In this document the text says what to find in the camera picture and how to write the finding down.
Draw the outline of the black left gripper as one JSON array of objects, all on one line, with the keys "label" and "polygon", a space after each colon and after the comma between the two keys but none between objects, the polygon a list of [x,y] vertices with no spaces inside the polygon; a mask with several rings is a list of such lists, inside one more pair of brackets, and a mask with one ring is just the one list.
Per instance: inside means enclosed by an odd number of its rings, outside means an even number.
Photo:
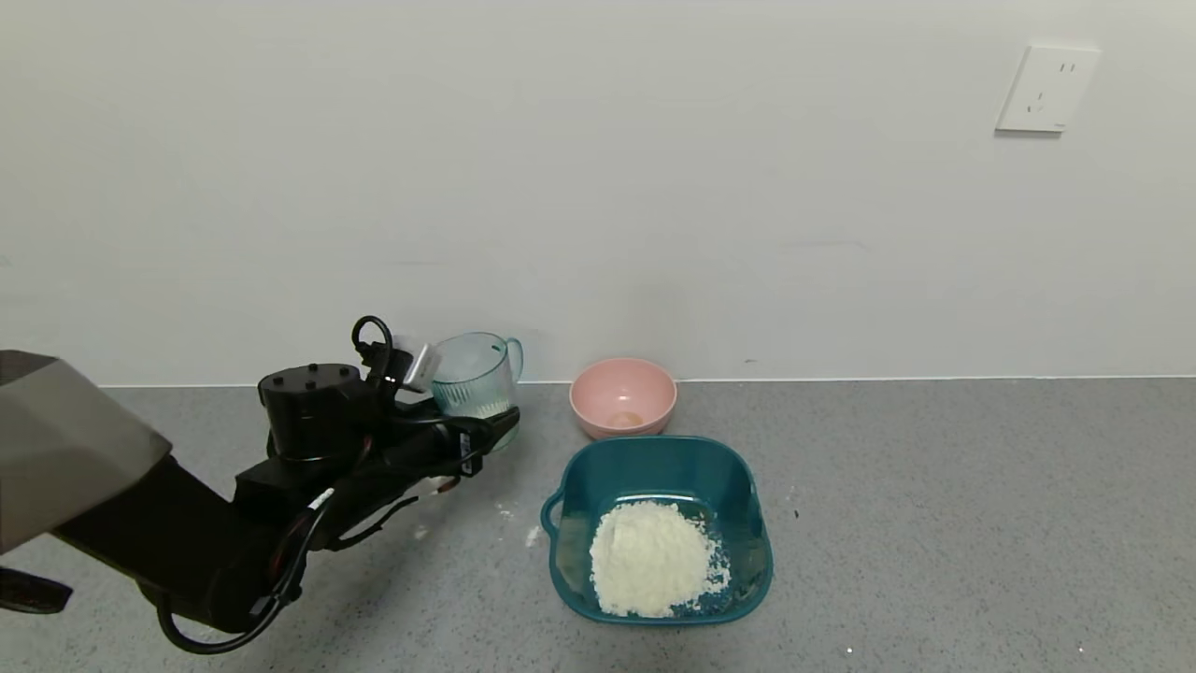
[{"label": "black left gripper", "polygon": [[396,420],[398,442],[383,449],[383,465],[411,478],[460,476],[480,461],[478,452],[504,451],[520,429],[520,408],[490,418],[460,416]]}]

